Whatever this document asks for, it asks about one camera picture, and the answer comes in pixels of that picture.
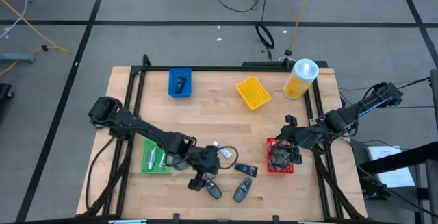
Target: white paper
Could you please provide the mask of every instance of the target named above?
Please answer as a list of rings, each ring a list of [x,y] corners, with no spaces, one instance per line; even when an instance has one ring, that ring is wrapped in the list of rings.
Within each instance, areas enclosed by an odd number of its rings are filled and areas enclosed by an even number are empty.
[[[399,146],[395,147],[397,148],[391,146],[369,146],[367,147],[367,152],[371,160],[376,160],[402,152]],[[377,178],[389,188],[415,186],[411,172],[407,167],[379,173]]]

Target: red plastic basket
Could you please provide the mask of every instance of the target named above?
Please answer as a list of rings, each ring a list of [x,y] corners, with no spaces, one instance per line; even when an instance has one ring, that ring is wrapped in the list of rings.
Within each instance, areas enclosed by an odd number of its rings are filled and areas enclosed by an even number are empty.
[[[266,157],[266,163],[268,164],[268,172],[270,172],[270,173],[290,173],[290,174],[294,173],[294,165],[292,163],[289,164],[289,166],[287,166],[287,168],[280,170],[280,171],[278,171],[270,166],[269,158],[270,158],[271,148],[277,142],[279,142],[279,141],[275,140],[275,138],[268,138],[266,141],[266,152],[268,152],[268,156]]]

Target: plastic bottle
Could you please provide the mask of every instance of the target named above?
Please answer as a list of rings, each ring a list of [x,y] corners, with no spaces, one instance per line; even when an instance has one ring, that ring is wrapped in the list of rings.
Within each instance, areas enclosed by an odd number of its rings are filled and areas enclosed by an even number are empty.
[[[319,72],[318,65],[310,59],[301,59],[295,62],[283,87],[283,94],[289,99],[301,98]]]

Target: wooden tabletop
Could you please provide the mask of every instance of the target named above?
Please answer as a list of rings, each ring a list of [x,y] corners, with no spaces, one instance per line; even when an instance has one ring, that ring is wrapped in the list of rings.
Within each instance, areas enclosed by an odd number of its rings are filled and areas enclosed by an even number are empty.
[[[121,101],[125,99],[129,72],[130,67],[113,68],[108,96]],[[284,221],[323,220],[312,152],[300,149],[303,164],[295,165],[292,175],[272,174],[266,170],[266,138],[279,134],[285,125],[285,115],[295,116],[299,126],[308,126],[304,100],[286,99],[281,91],[288,75],[280,72],[193,71],[192,96],[174,99],[168,95],[168,71],[148,71],[140,106],[142,119],[166,131],[195,136],[197,146],[211,145],[213,141],[233,145],[239,151],[239,163],[257,166],[259,170],[248,196],[241,203],[233,200],[233,194],[247,175],[235,169],[219,170],[215,183],[222,191],[222,198],[215,200],[205,189],[200,192],[187,189],[189,179],[196,174],[192,169],[170,169],[165,175],[142,174],[140,168],[145,137],[136,135],[123,217],[171,219],[174,213],[179,213],[182,219],[272,220],[272,215],[279,215]],[[272,97],[253,111],[235,87],[250,76],[256,76]],[[320,69],[318,83],[324,111],[340,107],[333,69]],[[317,116],[312,92],[311,98],[313,113]],[[107,129],[96,133],[90,162],[109,139]],[[108,182],[114,147],[115,142],[94,165],[91,202]],[[352,149],[344,142],[334,142],[331,148],[339,187],[353,206],[366,216]],[[113,193],[111,213],[115,212],[118,189],[118,186],[115,187]],[[327,184],[326,189],[331,216],[335,216],[332,193]],[[77,213],[85,211],[84,181]]]

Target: green box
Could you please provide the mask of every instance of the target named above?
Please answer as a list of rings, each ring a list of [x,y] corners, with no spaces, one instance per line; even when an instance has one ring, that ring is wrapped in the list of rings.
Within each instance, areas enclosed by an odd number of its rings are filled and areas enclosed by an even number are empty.
[[[148,169],[148,157],[149,153],[153,150],[153,148],[157,148],[155,151],[155,163],[151,170]],[[164,151],[160,149],[156,142],[153,142],[152,140],[146,139],[144,141],[143,146],[143,158],[142,158],[142,173],[167,173],[168,167],[160,167],[159,163],[162,161],[162,156],[164,154]]]

